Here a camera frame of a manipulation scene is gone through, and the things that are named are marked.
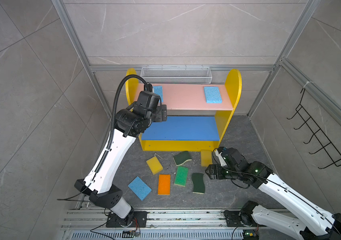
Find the light blue cellulose sponge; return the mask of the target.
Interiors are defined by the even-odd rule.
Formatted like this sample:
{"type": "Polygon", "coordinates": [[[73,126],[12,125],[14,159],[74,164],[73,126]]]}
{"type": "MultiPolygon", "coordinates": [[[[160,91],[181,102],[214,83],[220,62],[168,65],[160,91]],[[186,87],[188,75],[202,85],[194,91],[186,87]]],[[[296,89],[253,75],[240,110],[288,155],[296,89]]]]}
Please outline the light blue cellulose sponge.
{"type": "Polygon", "coordinates": [[[222,98],[219,87],[203,87],[207,104],[221,104],[222,98]]]}

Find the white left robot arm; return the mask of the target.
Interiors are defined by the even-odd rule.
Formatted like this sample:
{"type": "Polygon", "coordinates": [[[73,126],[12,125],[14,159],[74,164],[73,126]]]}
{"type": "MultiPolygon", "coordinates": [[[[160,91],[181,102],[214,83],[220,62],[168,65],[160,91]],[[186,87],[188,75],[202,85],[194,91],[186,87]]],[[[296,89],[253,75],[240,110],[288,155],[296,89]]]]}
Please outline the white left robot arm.
{"type": "Polygon", "coordinates": [[[110,136],[90,173],[75,182],[75,188],[89,196],[97,207],[113,212],[122,226],[129,226],[134,209],[123,198],[123,192],[113,184],[115,174],[131,145],[154,122],[167,120],[167,106],[140,104],[135,101],[115,114],[110,136]]]}

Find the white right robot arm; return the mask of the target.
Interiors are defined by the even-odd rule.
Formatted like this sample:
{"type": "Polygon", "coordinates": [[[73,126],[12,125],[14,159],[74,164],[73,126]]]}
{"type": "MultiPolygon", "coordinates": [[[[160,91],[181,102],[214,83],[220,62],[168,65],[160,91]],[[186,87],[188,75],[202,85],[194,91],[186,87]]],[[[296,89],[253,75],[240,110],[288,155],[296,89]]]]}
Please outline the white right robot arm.
{"type": "Polygon", "coordinates": [[[296,240],[341,240],[340,213],[332,214],[315,205],[261,162],[249,164],[242,161],[231,169],[214,164],[209,165],[205,173],[210,179],[240,180],[253,186],[293,214],[293,217],[289,217],[248,201],[238,214],[238,220],[243,226],[267,226],[296,240]]]}

